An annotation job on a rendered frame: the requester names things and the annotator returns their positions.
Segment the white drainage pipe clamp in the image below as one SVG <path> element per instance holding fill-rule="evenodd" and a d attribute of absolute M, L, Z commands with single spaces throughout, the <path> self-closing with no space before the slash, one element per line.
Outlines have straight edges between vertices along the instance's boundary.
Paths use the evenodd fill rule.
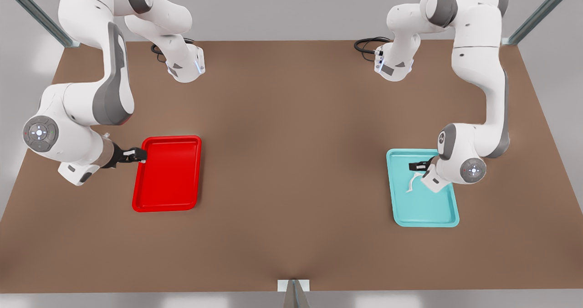
<path fill-rule="evenodd" d="M 426 188 L 425 184 L 423 183 L 423 176 L 425 176 L 425 172 L 415 171 L 409 180 L 406 193 L 413 192 L 414 190 L 418 190 L 420 188 Z"/>

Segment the red rectangular tray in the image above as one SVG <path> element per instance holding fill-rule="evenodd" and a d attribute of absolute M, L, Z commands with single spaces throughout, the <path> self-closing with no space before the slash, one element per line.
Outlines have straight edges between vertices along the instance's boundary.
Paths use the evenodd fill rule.
<path fill-rule="evenodd" d="M 149 137 L 133 193 L 136 212 L 190 210 L 198 198 L 202 140 L 196 135 Z"/>

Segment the cyan rectangular tray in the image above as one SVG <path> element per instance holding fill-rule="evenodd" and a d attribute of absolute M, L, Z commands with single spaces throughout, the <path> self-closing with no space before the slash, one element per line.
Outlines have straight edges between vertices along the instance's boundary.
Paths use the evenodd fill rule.
<path fill-rule="evenodd" d="M 409 163 L 427 161 L 437 155 L 435 149 L 390 149 L 387 151 L 388 179 L 392 210 L 402 227 L 456 227 L 460 222 L 454 187 L 448 184 L 440 192 L 420 188 L 406 193 L 414 171 Z"/>

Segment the silver frame post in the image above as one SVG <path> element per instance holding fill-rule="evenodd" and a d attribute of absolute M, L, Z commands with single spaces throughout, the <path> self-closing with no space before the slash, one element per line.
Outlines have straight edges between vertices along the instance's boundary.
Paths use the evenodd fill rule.
<path fill-rule="evenodd" d="M 73 40 L 57 23 L 34 1 L 15 0 L 33 19 L 37 21 L 64 48 L 78 48 L 81 44 Z"/>
<path fill-rule="evenodd" d="M 518 45 L 532 32 L 563 0 L 545 0 L 531 15 L 507 38 L 502 38 L 502 45 Z"/>
<path fill-rule="evenodd" d="M 285 292 L 283 308 L 310 308 L 306 292 L 310 291 L 308 279 L 280 279 L 277 281 L 277 291 Z"/>

